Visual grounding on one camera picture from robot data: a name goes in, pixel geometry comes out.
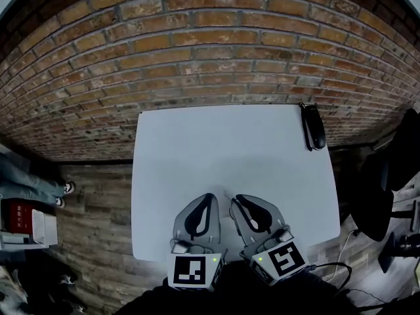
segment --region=white table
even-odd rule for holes
[[[339,211],[325,147],[309,152],[294,105],[235,105],[140,114],[133,165],[133,252],[166,261],[175,217],[195,198],[219,201],[227,260],[243,247],[223,196],[248,194],[276,205],[308,247],[339,235]]]

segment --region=sneaker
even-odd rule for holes
[[[64,198],[57,197],[55,204],[57,205],[57,207],[63,208],[66,206],[66,201],[64,201]]]
[[[67,182],[64,185],[64,195],[68,195],[71,194],[76,188],[76,185],[74,184],[74,182]]]

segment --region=jeans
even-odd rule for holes
[[[64,186],[21,170],[0,153],[0,198],[23,198],[55,204],[57,197],[62,196]]]

